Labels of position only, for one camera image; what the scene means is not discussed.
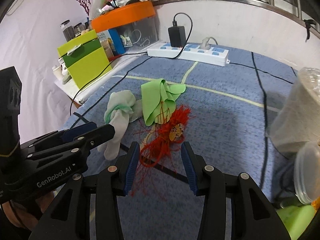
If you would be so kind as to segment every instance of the clear plastic box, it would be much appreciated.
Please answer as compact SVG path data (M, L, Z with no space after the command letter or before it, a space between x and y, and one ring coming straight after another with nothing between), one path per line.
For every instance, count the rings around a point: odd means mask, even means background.
M158 41L155 15L151 1L135 2L99 16L91 25L97 33L116 30L125 52L139 52Z
M158 41L154 17L117 27L116 30L126 52L139 52Z

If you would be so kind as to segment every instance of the human hand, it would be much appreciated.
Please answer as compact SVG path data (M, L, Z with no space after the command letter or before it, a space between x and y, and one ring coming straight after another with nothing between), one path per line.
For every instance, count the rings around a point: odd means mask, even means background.
M53 192L49 192L48 194L36 199L36 203L38 204L42 213L44 213L47 210L48 206L50 205L53 199L54 199ZM2 205L2 207L8 220L18 228L24 228L24 226L26 226L27 229L32 231L38 224L38 220L33 215L28 213L26 208L23 207L22 205L12 202L12 206L16 211L17 215L19 216L23 225L19 222L19 220L14 215L9 202L6 202Z

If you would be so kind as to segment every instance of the blue gripper pad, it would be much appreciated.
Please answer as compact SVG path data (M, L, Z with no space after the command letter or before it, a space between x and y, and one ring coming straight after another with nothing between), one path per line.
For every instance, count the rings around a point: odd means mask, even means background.
M133 142L130 146L128 154L132 152L131 159L125 173L125 183L123 193L125 196L128 195L129 191L132 188L132 184L134 181L134 176L136 174L136 169L139 161L140 154L140 145L137 142Z
M196 195L198 192L197 175L184 143L181 145L181 158L187 174L189 187L192 190L193 194Z
M84 133L90 132L97 128L97 125L94 122L85 123L79 125L73 129L67 130L62 136L61 139L63 143L69 143L74 140L75 137L82 135Z

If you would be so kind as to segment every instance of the black power adapter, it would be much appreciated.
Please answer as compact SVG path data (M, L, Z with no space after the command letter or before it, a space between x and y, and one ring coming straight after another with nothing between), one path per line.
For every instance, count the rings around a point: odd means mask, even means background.
M189 32L189 35L187 38L186 38L186 32L184 30L184 26L177 25L176 16L178 14L184 14L190 19L191 27L190 27L190 32ZM188 14L183 13L183 12L179 12L179 13L175 14L175 16L173 17L172 27L168 28L170 45L173 48L182 48L180 50L179 54L173 58L178 58L181 55L181 53L183 52L183 50L184 50L185 46L187 45L187 42L190 38L190 35L192 32L192 27L193 27L192 19Z
M172 27L168 28L171 47L182 48L186 44L186 32L184 26L177 26L177 22L172 22Z

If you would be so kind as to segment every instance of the yellow line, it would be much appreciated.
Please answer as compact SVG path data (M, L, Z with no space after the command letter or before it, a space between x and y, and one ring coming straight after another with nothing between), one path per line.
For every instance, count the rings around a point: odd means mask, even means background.
M190 72L195 68L195 66L198 64L198 62L196 61L195 63L193 63L193 65L191 66L191 68L188 69L188 71L185 73L185 75L182 78L181 84L184 84L186 82L186 79L188 77L188 75L190 74Z
M198 86L194 86L194 85L186 85L186 86L190 87L190 88L195 88L195 89L200 89L200 90L212 92L212 93L215 93L215 94L218 94L218 95L223 95L223 96L226 96L226 97L231 97L231 98L234 98L234 99L238 99L240 101L244 101L244 102L249 103L251 105L263 108L263 104L260 104L260 103L251 101L249 99L242 98L242 97L238 97L238 96L235 96L235 95L232 95L232 94L228 94L228 93L225 93L225 92L221 92L221 91L217 91L217 90L213 90L213 89L209 89L209 88L198 87ZM267 106L267 108L269 110L273 111L273 112L279 112L280 111L279 109L271 107L271 106Z
M116 76L113 76L113 77L124 77L124 76L123 76L123 75L116 75ZM153 81L153 80L156 80L156 79L154 79L154 78L145 78L145 77L135 77L135 76L126 76L126 77L127 77L127 78L131 78L131 79L145 80L145 81ZM167 81L167 83L168 83L169 85L176 85L176 84L178 84L178 83L171 82L171 81ZM251 104L251 105L254 105L254 106L258 106L258 107L263 108L263 104L260 104L260 103L258 103L258 102L251 101L251 100L249 100L249 99L245 99L245 98L242 98L242 97L238 97L238 96L235 96L235 95L232 95L232 94L228 94L228 93L225 93L225 92L213 90L213 89L210 89L210 88L198 87L198 86L194 86L194 85L188 85L188 84L186 84L186 86L187 86L187 87L190 87L190 88L200 89L200 90L204 90L204 91L207 91L207 92L212 92L212 93L215 93L215 94L218 94L218 95L223 95L223 96L226 96L226 97L238 99L238 100L240 100L240 101L249 103L249 104ZM276 113L278 113L278 112L280 111L279 109L274 108L274 107L271 107L271 106L267 106L267 108L268 108L270 111L273 111L273 112L276 112Z

